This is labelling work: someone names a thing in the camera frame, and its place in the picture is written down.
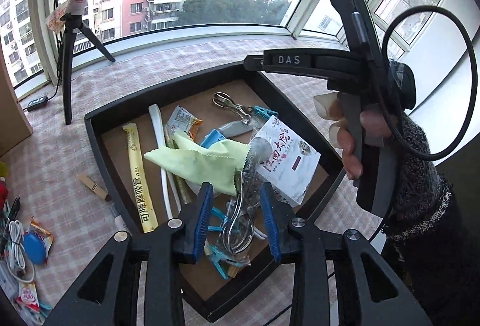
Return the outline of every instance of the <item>blue round object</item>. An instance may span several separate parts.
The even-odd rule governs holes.
[[[27,257],[36,265],[42,265],[46,258],[45,244],[35,234],[27,233],[23,236],[23,247]]]

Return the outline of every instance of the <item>metal screw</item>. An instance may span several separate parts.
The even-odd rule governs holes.
[[[360,232],[353,229],[353,228],[345,231],[345,235],[347,235],[346,237],[348,239],[351,239],[351,240],[357,240],[357,239],[360,239],[362,237]]]
[[[169,227],[170,228],[179,228],[182,225],[182,221],[180,219],[170,219],[169,220]]]
[[[303,227],[305,225],[305,219],[302,219],[301,217],[294,217],[292,219],[292,225],[294,227]]]
[[[115,233],[114,238],[117,242],[123,242],[128,238],[128,234],[125,231],[119,231]]]

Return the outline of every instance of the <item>table surface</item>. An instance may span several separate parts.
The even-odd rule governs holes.
[[[243,60],[246,55],[261,54],[264,49],[287,47],[342,49],[340,44],[295,41],[290,37],[208,42],[169,49],[81,73],[72,82],[74,116],[69,126],[64,123],[60,92],[45,109],[27,113],[34,133],[1,160],[10,168],[7,178],[9,200],[20,196],[22,201],[19,219],[27,226],[33,217],[55,236],[48,264],[37,267],[35,282],[41,301],[55,305],[116,231],[111,205],[77,179],[78,174],[85,172],[104,187],[83,116],[127,94],[171,78]],[[327,92],[326,81],[293,75],[267,76],[328,139],[331,122],[317,115],[312,100],[314,95]],[[368,237],[380,219],[361,210],[355,203],[355,195],[356,189],[345,177],[318,218],[317,226],[338,233],[354,227]],[[142,279],[138,325],[143,325],[144,287]],[[215,325],[264,324],[291,303],[292,291],[293,265],[282,265]],[[330,279],[330,295],[333,302],[334,278]],[[184,312],[188,326],[210,324],[185,302]],[[272,325],[287,325],[289,313]]]

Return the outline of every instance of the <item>microfiber cleaning cloth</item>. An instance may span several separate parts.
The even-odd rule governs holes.
[[[226,139],[203,148],[183,132],[176,132],[173,139],[178,149],[160,147],[147,152],[145,159],[195,184],[209,182],[215,192],[236,194],[233,177],[236,170],[243,170],[248,144]]]

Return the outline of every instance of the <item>green foliage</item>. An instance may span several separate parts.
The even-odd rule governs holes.
[[[286,0],[186,0],[176,26],[206,23],[279,25],[289,8]]]

